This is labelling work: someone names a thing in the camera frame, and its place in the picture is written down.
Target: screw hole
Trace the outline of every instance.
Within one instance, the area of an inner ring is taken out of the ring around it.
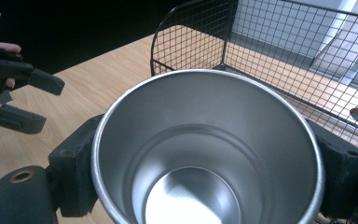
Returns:
[[[14,174],[11,178],[10,178],[10,182],[17,184],[20,182],[24,182],[28,179],[31,179],[34,176],[34,171],[32,170],[28,170],[28,171],[21,171],[18,172],[16,174]]]
[[[352,156],[358,156],[358,153],[354,152],[354,151],[348,151],[348,154],[350,154]]]

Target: wire mesh basket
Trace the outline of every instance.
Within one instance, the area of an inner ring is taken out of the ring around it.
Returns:
[[[184,3],[156,31],[151,72],[190,68],[256,79],[358,147],[358,14],[277,0]]]

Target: wooden table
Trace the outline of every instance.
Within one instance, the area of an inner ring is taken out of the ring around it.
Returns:
[[[0,178],[27,165],[48,166],[48,154],[86,120],[103,114],[124,91],[150,77],[152,35],[66,69],[56,76],[61,96],[26,86],[12,92],[11,105],[45,116],[39,134],[0,127]],[[82,218],[61,217],[60,223],[113,223],[101,204]]]

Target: human hand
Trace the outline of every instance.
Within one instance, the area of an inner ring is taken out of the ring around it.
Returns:
[[[0,49],[4,49],[7,52],[16,53],[16,54],[20,53],[21,51],[21,47],[19,45],[2,43],[2,42],[0,42]],[[8,78],[5,84],[10,88],[14,88],[16,82],[14,78]]]

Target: dark background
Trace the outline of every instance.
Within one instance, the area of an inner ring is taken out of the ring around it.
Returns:
[[[0,41],[49,73],[152,35],[186,0],[0,0]]]

